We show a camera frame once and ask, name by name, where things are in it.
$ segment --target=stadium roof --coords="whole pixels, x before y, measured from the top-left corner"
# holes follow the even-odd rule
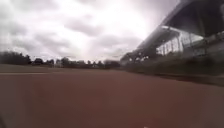
[[[170,40],[177,35],[177,32],[164,30],[162,26],[203,37],[223,31],[222,4],[224,0],[182,0],[138,49],[155,48],[162,44],[162,40]]]
[[[209,37],[224,30],[222,4],[224,0],[182,0],[162,25]]]
[[[157,29],[151,34],[139,47],[138,49],[149,49],[156,48],[169,40],[179,36],[179,32],[174,31],[170,28]]]

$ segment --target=cloud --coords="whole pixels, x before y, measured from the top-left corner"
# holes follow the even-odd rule
[[[119,59],[156,28],[177,0],[170,1],[0,0],[0,50]]]
[[[88,24],[88,21],[69,21],[65,26],[73,31],[82,32],[87,36],[98,36],[103,32],[102,26]]]
[[[139,42],[141,42],[141,39],[138,37],[104,35],[92,40],[90,50],[92,49],[93,52],[91,55],[95,60],[118,59],[127,51],[131,51],[136,48]]]
[[[13,6],[23,11],[56,8],[53,0],[11,0]]]

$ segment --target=overcast sky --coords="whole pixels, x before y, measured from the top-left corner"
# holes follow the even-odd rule
[[[178,1],[0,0],[0,51],[43,59],[119,59]]]

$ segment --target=running track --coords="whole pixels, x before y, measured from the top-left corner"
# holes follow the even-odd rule
[[[119,71],[0,74],[7,128],[224,128],[224,88]]]

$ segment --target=treeline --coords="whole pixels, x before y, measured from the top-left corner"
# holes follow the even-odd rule
[[[42,58],[35,58],[31,61],[29,55],[23,55],[17,52],[0,52],[1,64],[13,64],[13,65],[32,65],[32,66],[47,66],[47,67],[60,67],[60,68],[81,68],[81,69],[112,69],[119,68],[118,61],[105,60],[104,62],[91,62],[87,63],[83,60],[71,61],[69,58],[53,59],[44,61]]]
[[[69,58],[62,58],[61,60],[56,60],[56,66],[62,66],[64,68],[81,68],[81,69],[114,69],[119,68],[120,63],[114,60],[105,60],[104,62],[91,62],[87,63],[83,60],[70,61]]]
[[[0,52],[1,64],[29,65],[31,64],[30,56],[17,52]]]

